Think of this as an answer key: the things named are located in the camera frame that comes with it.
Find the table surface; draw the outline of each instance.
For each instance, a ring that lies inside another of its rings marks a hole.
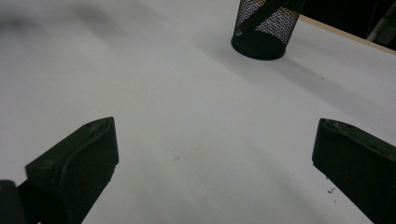
[[[311,155],[320,118],[396,145],[395,55],[298,21],[283,58],[249,59],[230,44],[237,0],[16,4],[1,179],[114,117],[120,164],[85,224],[371,223]]]

